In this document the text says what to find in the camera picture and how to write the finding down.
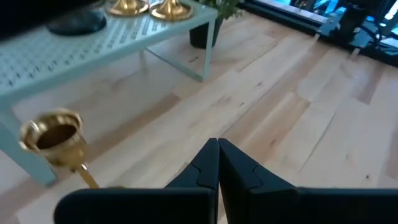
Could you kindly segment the mint green perforated shelf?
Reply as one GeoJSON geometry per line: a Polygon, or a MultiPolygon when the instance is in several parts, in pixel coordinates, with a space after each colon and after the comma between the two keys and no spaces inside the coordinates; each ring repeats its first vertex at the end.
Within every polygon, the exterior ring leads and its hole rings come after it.
{"type": "Polygon", "coordinates": [[[166,22],[141,14],[136,17],[107,16],[106,27],[94,34],[62,37],[39,27],[0,44],[0,150],[23,168],[36,182],[50,185],[56,181],[52,169],[43,159],[24,152],[18,144],[20,121],[12,106],[21,99],[83,76],[88,70],[105,65],[129,53],[148,50],[151,45],[183,31],[208,24],[203,73],[199,74],[177,61],[164,57],[187,75],[202,81],[210,67],[212,40],[217,10],[193,0],[180,0],[193,8],[193,17],[185,21],[166,22]]]}

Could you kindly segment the tall gold candlestick holder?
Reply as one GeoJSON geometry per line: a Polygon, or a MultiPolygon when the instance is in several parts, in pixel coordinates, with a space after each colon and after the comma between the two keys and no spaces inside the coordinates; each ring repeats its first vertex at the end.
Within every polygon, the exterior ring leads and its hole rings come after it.
{"type": "Polygon", "coordinates": [[[112,15],[131,17],[147,12],[149,3],[145,0],[115,0],[105,9],[112,15]]]}
{"type": "Polygon", "coordinates": [[[164,21],[184,21],[193,16],[193,7],[179,0],[163,0],[149,7],[151,16],[164,21]]]}

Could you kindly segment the potted plant with white flowers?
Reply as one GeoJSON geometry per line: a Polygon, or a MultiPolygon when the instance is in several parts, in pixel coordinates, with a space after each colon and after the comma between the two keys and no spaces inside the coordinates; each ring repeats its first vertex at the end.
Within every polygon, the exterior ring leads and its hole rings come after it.
{"type": "MultiPolygon", "coordinates": [[[[215,46],[221,25],[224,20],[230,17],[240,17],[242,12],[238,9],[238,4],[244,0],[195,0],[202,5],[210,6],[218,11],[215,20],[212,47],[215,46]]],[[[206,49],[209,23],[200,25],[189,32],[190,44],[197,49],[206,49]]]]}

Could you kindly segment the black candlestick holder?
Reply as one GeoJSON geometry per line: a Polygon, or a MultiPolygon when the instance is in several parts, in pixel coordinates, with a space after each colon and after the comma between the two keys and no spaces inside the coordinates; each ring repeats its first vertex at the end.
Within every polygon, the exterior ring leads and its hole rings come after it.
{"type": "Polygon", "coordinates": [[[84,9],[60,17],[47,24],[49,32],[62,36],[88,35],[98,32],[107,25],[104,14],[84,9]]]}

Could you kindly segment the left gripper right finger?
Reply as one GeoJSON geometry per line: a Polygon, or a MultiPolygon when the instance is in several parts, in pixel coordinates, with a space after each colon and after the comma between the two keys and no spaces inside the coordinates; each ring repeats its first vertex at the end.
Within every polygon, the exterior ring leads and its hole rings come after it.
{"type": "Polygon", "coordinates": [[[398,224],[398,189],[297,187],[220,138],[229,224],[398,224]]]}

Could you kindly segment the short gold candlestick holder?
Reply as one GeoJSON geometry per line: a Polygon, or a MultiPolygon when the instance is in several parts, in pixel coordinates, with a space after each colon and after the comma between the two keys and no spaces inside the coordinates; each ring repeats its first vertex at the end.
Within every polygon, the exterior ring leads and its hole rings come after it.
{"type": "Polygon", "coordinates": [[[88,171],[88,144],[83,137],[83,120],[77,112],[59,108],[39,114],[21,126],[19,145],[56,169],[77,172],[89,188],[99,188],[88,171]]]}

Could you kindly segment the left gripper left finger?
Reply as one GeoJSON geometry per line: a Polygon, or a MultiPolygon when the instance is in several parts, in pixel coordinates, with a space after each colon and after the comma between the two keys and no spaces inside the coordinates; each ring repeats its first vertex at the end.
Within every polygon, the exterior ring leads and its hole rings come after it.
{"type": "Polygon", "coordinates": [[[54,224],[215,224],[219,159],[218,140],[211,138],[161,189],[76,190],[55,207],[54,224]]]}

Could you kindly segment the black aluminium table frame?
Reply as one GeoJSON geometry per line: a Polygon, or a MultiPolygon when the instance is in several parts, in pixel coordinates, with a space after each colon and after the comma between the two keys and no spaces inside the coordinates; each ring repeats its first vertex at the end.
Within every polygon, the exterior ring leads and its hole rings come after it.
{"type": "MultiPolygon", "coordinates": [[[[380,23],[382,37],[377,47],[373,45],[371,36],[359,28],[354,30],[351,41],[335,35],[335,28],[345,12],[342,3],[342,0],[244,0],[238,7],[350,50],[354,55],[361,54],[398,68],[398,1],[380,23]]],[[[363,26],[376,31],[370,16],[363,26]]]]}

